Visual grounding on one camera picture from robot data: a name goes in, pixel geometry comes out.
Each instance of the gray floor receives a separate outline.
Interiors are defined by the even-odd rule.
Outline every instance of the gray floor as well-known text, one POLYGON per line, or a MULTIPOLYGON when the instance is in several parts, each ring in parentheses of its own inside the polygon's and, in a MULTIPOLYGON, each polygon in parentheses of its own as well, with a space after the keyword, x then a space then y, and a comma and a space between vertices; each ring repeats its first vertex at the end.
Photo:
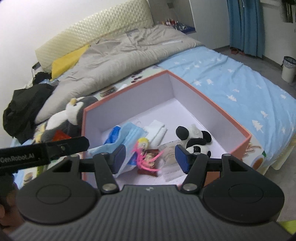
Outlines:
MULTIPOLYGON (((289 85, 281 78, 281 70, 272 64, 251 56, 233 55, 230 50, 218 50, 218 52, 227 55, 236 61, 242 62, 253 70, 259 72, 262 76, 269 79, 272 83, 278 85, 290 95, 296 98, 296 83, 289 85)), ((285 204, 278 218, 278 221, 290 221, 296 219, 296 148, 292 151, 287 161, 280 170, 269 168, 265 174, 267 178, 275 182, 285 194, 285 204)))

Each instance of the black jacket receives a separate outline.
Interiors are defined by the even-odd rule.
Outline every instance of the black jacket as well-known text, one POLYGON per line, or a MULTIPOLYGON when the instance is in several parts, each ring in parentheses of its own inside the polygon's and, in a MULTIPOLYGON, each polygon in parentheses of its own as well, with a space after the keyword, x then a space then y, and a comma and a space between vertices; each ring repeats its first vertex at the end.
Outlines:
POLYGON ((49 84, 34 85, 13 92, 13 97, 3 113, 4 130, 22 144, 34 135, 34 120, 54 87, 49 84))

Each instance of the panda plush toy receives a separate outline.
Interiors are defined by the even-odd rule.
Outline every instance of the panda plush toy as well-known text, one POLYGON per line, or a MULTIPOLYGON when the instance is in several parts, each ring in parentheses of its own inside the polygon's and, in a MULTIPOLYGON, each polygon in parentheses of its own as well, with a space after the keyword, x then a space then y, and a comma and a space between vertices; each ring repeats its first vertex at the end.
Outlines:
POLYGON ((181 145, 190 153, 203 153, 211 157, 211 151, 206 144, 211 143, 212 137, 207 131, 199 130, 195 124, 190 128, 178 126, 176 135, 181 140, 181 145))

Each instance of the trash can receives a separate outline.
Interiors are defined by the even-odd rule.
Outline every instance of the trash can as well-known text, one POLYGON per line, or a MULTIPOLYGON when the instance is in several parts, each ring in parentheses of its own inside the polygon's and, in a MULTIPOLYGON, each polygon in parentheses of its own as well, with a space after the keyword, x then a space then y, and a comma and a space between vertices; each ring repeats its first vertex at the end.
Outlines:
POLYGON ((292 83, 295 76, 296 60, 292 57, 285 56, 283 60, 283 71, 281 77, 284 81, 292 83))

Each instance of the person's hand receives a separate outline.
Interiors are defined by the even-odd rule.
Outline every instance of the person's hand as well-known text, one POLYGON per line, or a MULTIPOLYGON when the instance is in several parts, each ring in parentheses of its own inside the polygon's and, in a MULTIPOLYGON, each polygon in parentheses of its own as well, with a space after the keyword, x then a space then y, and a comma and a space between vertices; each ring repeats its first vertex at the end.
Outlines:
POLYGON ((12 190, 7 194, 6 198, 1 198, 2 204, 0 204, 0 224, 6 234, 14 231, 24 223, 16 206, 18 187, 15 183, 12 185, 12 190))

